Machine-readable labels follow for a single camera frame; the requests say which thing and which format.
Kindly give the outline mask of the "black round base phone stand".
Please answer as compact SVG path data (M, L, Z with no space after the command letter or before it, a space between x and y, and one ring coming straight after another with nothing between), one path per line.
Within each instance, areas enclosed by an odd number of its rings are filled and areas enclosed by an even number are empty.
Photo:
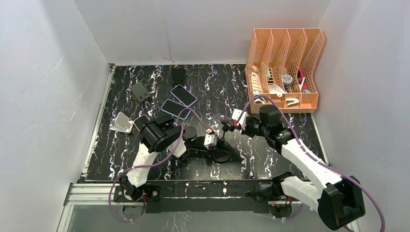
M209 146L209 155L216 163L226 163L232 157L233 149L224 138L219 138L216 134L214 138L216 142Z

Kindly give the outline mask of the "pink case phone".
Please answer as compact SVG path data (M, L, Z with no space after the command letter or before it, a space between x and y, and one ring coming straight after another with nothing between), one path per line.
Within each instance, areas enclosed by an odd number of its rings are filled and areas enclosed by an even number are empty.
M136 118L133 121L134 126L137 128L138 131L141 131L146 123L149 122L149 118L147 115L141 115L140 117Z

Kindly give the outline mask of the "orange desk file organizer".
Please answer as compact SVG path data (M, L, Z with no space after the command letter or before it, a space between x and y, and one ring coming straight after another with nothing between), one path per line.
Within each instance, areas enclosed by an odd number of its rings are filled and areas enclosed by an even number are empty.
M258 68L263 88L261 96L271 98L285 113L313 113L318 107L319 93L314 83L314 72L324 45L320 28L299 29L254 29L245 66L248 98L254 97L251 87L252 66ZM305 76L305 85L299 88L299 67ZM266 74L270 69L272 79L268 83ZM293 77L291 86L284 86L282 75ZM286 94L282 97L269 94L268 85L280 86ZM286 98L298 98L300 103L287 107Z

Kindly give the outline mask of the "purple back magsafe phone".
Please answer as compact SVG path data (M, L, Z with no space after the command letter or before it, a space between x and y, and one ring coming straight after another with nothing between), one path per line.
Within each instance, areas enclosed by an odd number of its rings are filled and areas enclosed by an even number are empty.
M225 115L221 115L221 114L217 114L217 115L213 115L213 117L221 122L225 122L225 123L232 123L232 118L225 116Z

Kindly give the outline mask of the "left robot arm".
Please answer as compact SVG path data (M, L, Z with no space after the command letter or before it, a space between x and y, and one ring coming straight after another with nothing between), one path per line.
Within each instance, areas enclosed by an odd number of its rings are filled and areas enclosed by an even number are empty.
M157 155L165 150L173 152L178 161L187 159L195 151L208 152L204 146L205 138L196 135L196 128L182 128L171 116L148 119L143 115L136 119L135 125L140 135L138 152L131 169L118 180L117 197L123 196L133 202L143 198L156 199L153 192L159 193L160 188L147 184L148 173Z

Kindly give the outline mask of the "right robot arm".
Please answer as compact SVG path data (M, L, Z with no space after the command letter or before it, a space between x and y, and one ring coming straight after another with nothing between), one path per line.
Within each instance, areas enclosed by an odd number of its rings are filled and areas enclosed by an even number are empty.
M338 230L366 214L361 189L353 176L342 177L329 170L322 159L311 154L290 128L284 127L279 110L269 104L260 108L259 116L234 109L231 129L249 137L263 137L272 149L294 164L308 179L282 174L273 179L272 193L278 200L288 196L316 211L331 230Z

